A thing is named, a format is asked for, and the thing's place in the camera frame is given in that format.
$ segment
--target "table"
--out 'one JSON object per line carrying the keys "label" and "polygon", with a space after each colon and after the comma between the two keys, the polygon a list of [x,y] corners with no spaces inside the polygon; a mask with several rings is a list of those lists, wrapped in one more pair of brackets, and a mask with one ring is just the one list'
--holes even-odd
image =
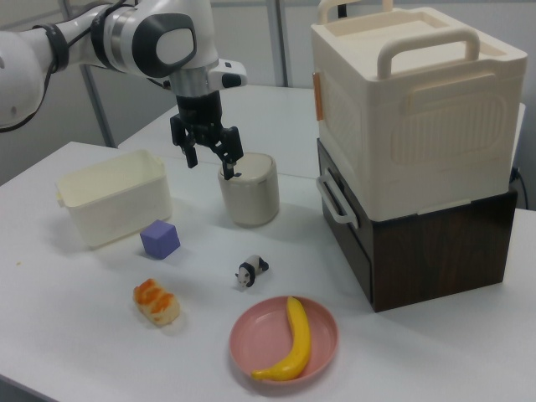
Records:
{"label": "table", "polygon": [[[224,210],[217,166],[163,157],[181,247],[153,260],[134,234],[90,250],[54,182],[121,153],[70,143],[0,187],[0,377],[80,402],[536,400],[534,212],[516,211],[502,284],[376,314],[310,178],[280,174],[280,213],[244,229]],[[241,291],[234,273],[255,253],[271,269]],[[131,300],[148,277],[182,304],[169,327]],[[288,294],[332,312],[338,354],[310,384],[253,383],[229,359],[230,329],[250,306]]]}
{"label": "table", "polygon": [[[247,85],[220,91],[222,124],[237,126],[244,152],[273,156],[279,173],[315,178],[318,176],[318,123],[313,90]],[[185,159],[171,140],[169,119],[173,107],[128,138],[118,148],[147,149],[163,157]],[[200,162],[218,163],[208,148],[196,146]]]}

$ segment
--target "banana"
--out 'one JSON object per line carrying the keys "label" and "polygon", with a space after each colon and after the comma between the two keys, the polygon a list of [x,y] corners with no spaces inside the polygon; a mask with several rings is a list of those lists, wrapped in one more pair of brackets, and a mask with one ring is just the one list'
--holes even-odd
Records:
{"label": "banana", "polygon": [[311,357],[311,331],[305,309],[299,300],[289,296],[286,299],[286,316],[292,330],[292,349],[280,362],[269,368],[251,372],[253,379],[288,381],[295,379],[303,371]]}

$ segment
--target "pink plate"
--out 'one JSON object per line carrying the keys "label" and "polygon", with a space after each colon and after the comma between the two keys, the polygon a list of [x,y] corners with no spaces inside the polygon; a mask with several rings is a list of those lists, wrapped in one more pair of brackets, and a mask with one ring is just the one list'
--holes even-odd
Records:
{"label": "pink plate", "polygon": [[[284,358],[292,348],[292,333],[286,317],[287,296],[255,304],[240,316],[231,330],[229,347],[237,366],[250,377],[251,371],[265,369]],[[331,313],[320,304],[297,297],[305,308],[311,329],[311,358],[297,379],[262,381],[295,384],[324,370],[338,346],[338,328]]]}

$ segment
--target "panda figurine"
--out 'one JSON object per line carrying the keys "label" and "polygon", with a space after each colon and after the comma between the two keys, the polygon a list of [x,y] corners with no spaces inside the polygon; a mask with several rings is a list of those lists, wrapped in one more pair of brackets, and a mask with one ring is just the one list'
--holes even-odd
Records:
{"label": "panda figurine", "polygon": [[268,271],[268,263],[258,255],[252,255],[240,264],[238,274],[234,275],[238,278],[240,286],[252,287],[255,283],[255,278],[264,271]]}

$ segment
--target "drawer handle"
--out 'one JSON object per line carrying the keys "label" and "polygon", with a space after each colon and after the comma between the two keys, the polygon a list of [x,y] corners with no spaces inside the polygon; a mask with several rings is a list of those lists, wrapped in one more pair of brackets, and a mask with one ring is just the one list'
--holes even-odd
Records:
{"label": "drawer handle", "polygon": [[[327,193],[326,187],[329,188],[335,200],[339,203],[339,205],[341,205],[344,215],[341,215],[335,209],[335,205],[333,205],[332,200]],[[326,170],[322,176],[317,178],[317,188],[322,196],[322,200],[326,204],[327,209],[331,213],[335,222],[338,224],[352,224],[355,229],[359,229],[358,217],[352,211],[350,204],[344,198],[343,193],[341,193],[341,190],[335,183],[335,180],[333,180],[333,177],[328,170]]]}

